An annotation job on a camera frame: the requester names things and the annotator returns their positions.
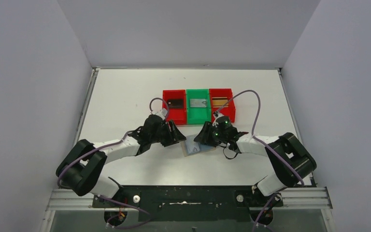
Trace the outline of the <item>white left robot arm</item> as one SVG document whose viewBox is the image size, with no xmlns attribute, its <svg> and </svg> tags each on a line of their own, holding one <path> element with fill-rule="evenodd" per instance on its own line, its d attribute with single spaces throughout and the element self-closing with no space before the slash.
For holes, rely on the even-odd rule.
<svg viewBox="0 0 371 232">
<path fill-rule="evenodd" d="M 106 164 L 139 156 L 155 143 L 168 147 L 185 140 L 173 120 L 150 114 L 142 126 L 127 131 L 121 139 L 102 143 L 78 141 L 56 170 L 57 184 L 78 196 L 88 193 L 103 196 L 109 205 L 118 206 L 123 202 L 124 193 L 117 181 L 103 174 Z"/>
</svg>

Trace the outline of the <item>silver credit card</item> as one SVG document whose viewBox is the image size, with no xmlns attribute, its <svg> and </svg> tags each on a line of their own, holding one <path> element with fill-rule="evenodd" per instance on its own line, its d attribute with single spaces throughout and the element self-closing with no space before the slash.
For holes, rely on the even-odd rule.
<svg viewBox="0 0 371 232">
<path fill-rule="evenodd" d="M 207 100 L 206 99 L 190 99 L 189 107 L 191 108 L 206 108 Z"/>
</svg>

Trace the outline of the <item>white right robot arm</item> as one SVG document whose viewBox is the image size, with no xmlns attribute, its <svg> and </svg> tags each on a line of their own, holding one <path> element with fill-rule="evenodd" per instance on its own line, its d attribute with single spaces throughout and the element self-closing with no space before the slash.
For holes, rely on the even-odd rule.
<svg viewBox="0 0 371 232">
<path fill-rule="evenodd" d="M 317 168 L 314 158 L 294 134 L 255 136 L 238 131 L 228 116 L 221 116 L 214 123 L 205 122 L 194 141 L 213 147 L 224 145 L 236 154 L 269 158 L 273 173 L 254 184 L 252 199 L 258 206 L 265 206 L 271 201 L 271 195 L 282 189 L 303 185 L 303 179 Z"/>
</svg>

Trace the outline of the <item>beige card holder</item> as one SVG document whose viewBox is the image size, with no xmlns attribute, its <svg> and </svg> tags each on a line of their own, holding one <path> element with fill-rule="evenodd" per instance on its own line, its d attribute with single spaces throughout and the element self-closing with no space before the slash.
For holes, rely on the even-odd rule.
<svg viewBox="0 0 371 232">
<path fill-rule="evenodd" d="M 196 136 L 196 134 L 187 135 L 186 140 L 180 142 L 185 157 L 216 150 L 216 147 L 195 142 L 194 139 Z"/>
</svg>

